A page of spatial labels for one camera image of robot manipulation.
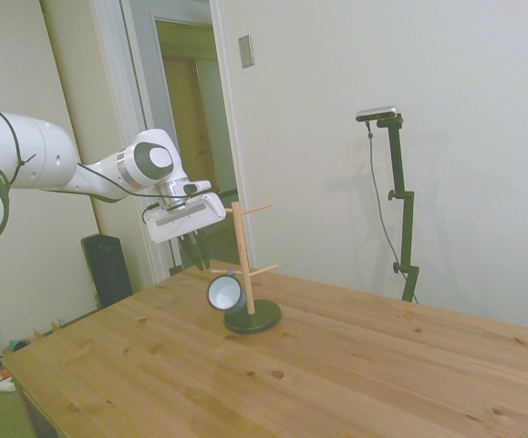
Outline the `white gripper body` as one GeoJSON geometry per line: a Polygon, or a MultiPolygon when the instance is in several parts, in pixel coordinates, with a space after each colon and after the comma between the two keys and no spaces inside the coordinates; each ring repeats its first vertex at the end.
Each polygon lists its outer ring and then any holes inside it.
{"type": "Polygon", "coordinates": [[[223,203],[215,193],[191,198],[178,210],[158,207],[144,214],[150,240],[159,244],[221,222],[226,216],[223,203]]]}

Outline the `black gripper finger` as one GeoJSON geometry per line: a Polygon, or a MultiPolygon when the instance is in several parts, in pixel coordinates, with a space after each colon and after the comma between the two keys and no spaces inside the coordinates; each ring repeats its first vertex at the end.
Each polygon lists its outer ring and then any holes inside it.
{"type": "Polygon", "coordinates": [[[192,238],[189,235],[179,237],[179,243],[186,256],[194,263],[196,267],[203,270],[201,255],[196,251],[192,238]]]}
{"type": "Polygon", "coordinates": [[[202,229],[194,232],[202,267],[210,267],[210,254],[206,234],[202,229]]]}

